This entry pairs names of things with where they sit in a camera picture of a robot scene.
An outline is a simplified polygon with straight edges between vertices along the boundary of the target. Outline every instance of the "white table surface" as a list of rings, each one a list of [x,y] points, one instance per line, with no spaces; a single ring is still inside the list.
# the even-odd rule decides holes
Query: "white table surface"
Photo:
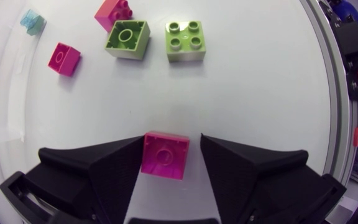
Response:
[[[98,1],[33,0],[48,20],[34,56],[25,106],[29,169],[38,149],[70,149],[143,135],[190,137],[183,181],[139,174],[130,217],[219,218],[200,135],[279,151],[305,149],[322,174],[330,104],[318,40],[297,0],[129,1],[151,39],[143,61],[104,50]],[[203,62],[168,63],[164,25],[201,21]],[[73,78],[47,67],[58,42],[81,52]]]

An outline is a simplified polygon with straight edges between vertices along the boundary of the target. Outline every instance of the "light blue lego brick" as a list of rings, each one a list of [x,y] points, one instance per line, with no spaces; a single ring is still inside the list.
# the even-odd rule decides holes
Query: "light blue lego brick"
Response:
[[[20,25],[24,26],[27,29],[33,28],[37,23],[39,15],[33,10],[29,9],[22,17]]]

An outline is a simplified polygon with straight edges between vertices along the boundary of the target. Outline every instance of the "lego duplo brick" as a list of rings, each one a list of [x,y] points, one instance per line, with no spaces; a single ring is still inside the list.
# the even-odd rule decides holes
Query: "lego duplo brick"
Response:
[[[165,44],[169,62],[203,60],[206,47],[201,22],[165,24]]]
[[[149,37],[146,21],[116,21],[105,49],[115,57],[142,60]]]
[[[146,133],[141,172],[182,180],[189,143],[186,136],[156,131]]]
[[[105,0],[94,16],[107,32],[111,31],[117,20],[127,20],[131,17],[132,10],[125,0]]]
[[[68,45],[58,43],[48,66],[57,73],[72,76],[80,59],[80,52]]]

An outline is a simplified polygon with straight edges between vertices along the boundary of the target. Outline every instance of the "green lego brick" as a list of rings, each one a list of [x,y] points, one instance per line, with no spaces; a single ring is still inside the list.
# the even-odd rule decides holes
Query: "green lego brick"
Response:
[[[203,60],[206,53],[199,21],[165,24],[165,43],[169,62]]]
[[[42,30],[42,27],[44,26],[45,19],[43,19],[42,16],[37,16],[35,19],[37,20],[37,22],[35,22],[33,27],[27,30],[27,33],[29,35],[38,34]]]
[[[146,21],[116,21],[106,50],[115,57],[142,60],[149,37]]]

